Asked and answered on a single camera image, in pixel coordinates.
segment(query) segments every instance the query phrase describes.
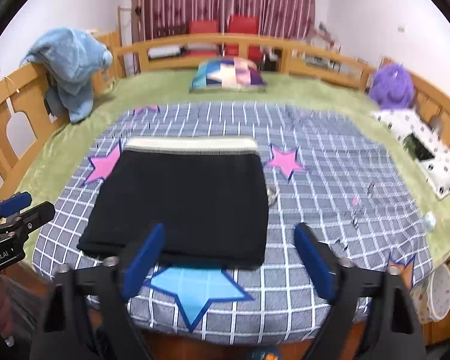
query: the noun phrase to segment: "wooden bed railing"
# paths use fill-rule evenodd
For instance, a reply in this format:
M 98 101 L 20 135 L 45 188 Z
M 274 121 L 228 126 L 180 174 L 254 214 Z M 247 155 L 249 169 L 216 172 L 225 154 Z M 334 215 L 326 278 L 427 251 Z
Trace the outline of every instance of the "wooden bed railing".
M 97 36 L 110 51 L 119 46 L 117 32 Z M 108 88 L 117 77 L 118 62 L 104 72 L 97 72 L 92 77 L 95 93 L 101 93 Z M 10 197 L 25 172 L 32 164 L 37 154 L 50 136 L 61 126 L 69 122 L 68 115 L 62 115 L 51 121 L 44 105 L 44 97 L 49 87 L 50 77 L 46 69 L 39 64 L 26 64 L 0 81 L 0 177 L 3 183 L 0 187 L 0 200 Z M 27 116 L 36 140 L 18 157 L 7 138 L 7 125 L 11 114 L 7 99 L 15 112 L 24 112 Z
M 139 56 L 142 72 L 163 68 L 194 68 L 209 57 L 173 57 L 160 60 L 150 60 L 148 50 L 152 47 L 165 45 L 185 45 L 189 43 L 238 44 L 240 56 L 247 56 L 251 45 L 260 45 L 280 49 L 279 73 L 298 74 L 316 77 L 337 85 L 356 88 L 364 91 L 371 73 L 375 68 L 351 57 L 334 51 L 320 49 L 302 42 L 271 37 L 258 37 L 240 34 L 197 34 L 180 35 L 146 42 L 134 43 L 121 47 L 119 34 L 108 33 L 97 37 L 114 55 L 114 63 L 105 72 L 96 73 L 92 77 L 95 93 L 101 93 L 109 87 L 113 80 L 124 77 L 123 56 L 136 53 Z M 296 53 L 307 56 L 317 56 L 340 64 L 346 64 L 359 72 L 356 76 L 307 65 L 302 59 L 294 57 Z M 385 58 L 383 63 L 392 60 Z M 444 124 L 443 141 L 450 146 L 450 97 L 420 76 L 410 73 L 416 87 L 415 99 L 419 105 L 420 116 L 429 121 L 431 116 L 439 115 Z M 68 123 L 67 116 L 61 116 L 54 122 L 50 121 L 44 105 L 44 95 L 49 86 L 46 70 L 37 64 L 27 64 L 8 75 L 9 79 L 0 81 L 0 177 L 3 184 L 0 187 L 0 199 L 12 195 L 22 180 L 25 172 L 42 149 L 51 135 Z M 10 98 L 15 112 L 22 111 L 27 115 L 36 140 L 18 157 L 7 138 L 7 124 L 11 118 L 7 99 Z
M 356 88 L 362 92 L 365 91 L 370 74 L 375 71 L 375 68 L 370 67 L 363 62 L 359 62 L 354 58 L 339 54 L 335 51 L 311 46 L 304 42 L 242 34 L 216 33 L 169 36 L 116 48 L 114 49 L 114 55 L 123 56 L 128 53 L 138 54 L 140 70 L 142 72 L 167 68 L 194 68 L 201 62 L 210 59 L 210 57 L 188 56 L 180 58 L 162 58 L 158 60 L 150 60 L 148 57 L 148 51 L 153 47 L 170 45 L 183 47 L 186 44 L 192 43 L 238 44 L 238 56 L 243 58 L 247 58 L 249 46 L 263 46 L 279 49 L 282 51 L 279 65 L 279 72 L 281 74 L 297 74 L 316 77 L 333 84 Z M 348 65 L 350 68 L 358 71 L 358 74 L 341 73 L 326 68 L 311 66 L 306 64 L 302 59 L 294 57 L 294 52 L 299 54 L 305 53 L 307 56 L 316 56 L 339 64 Z

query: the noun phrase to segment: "blue star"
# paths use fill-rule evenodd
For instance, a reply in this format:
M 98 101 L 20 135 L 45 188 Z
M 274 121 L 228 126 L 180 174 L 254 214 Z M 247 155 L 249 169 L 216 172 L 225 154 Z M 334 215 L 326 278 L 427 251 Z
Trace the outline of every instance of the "blue star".
M 213 302 L 253 300 L 220 269 L 166 268 L 155 273 L 144 285 L 175 298 L 190 332 Z

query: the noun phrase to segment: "blue gripper pad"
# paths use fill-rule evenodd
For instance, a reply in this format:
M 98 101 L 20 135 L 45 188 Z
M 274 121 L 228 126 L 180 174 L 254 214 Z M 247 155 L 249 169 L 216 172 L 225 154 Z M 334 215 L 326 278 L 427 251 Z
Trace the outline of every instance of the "blue gripper pad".
M 122 299 L 130 299 L 138 295 L 147 274 L 158 261 L 164 242 L 164 226 L 158 223 L 128 264 L 128 267 L 122 272 L 122 286 L 120 288 Z
M 0 218 L 7 218 L 32 204 L 32 196 L 28 192 L 19 193 L 10 199 L 0 202 Z
M 294 242 L 318 296 L 330 303 L 335 298 L 335 274 L 330 272 L 330 267 L 317 249 L 319 242 L 305 223 L 296 225 Z

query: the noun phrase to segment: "geometric pillow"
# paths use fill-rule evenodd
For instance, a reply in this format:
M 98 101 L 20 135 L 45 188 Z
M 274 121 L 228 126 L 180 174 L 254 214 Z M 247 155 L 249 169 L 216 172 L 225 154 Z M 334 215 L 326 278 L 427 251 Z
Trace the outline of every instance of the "geometric pillow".
M 192 80 L 190 91 L 234 89 L 264 91 L 266 82 L 252 61 L 223 57 L 202 62 Z

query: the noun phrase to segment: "purple plush toy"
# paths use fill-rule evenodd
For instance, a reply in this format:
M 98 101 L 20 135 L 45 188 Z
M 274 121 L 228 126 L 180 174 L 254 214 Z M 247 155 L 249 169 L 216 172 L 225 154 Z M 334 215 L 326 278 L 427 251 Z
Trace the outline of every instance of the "purple plush toy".
M 414 93 L 408 72 L 399 64 L 387 64 L 373 76 L 368 95 L 380 109 L 405 109 L 410 106 Z

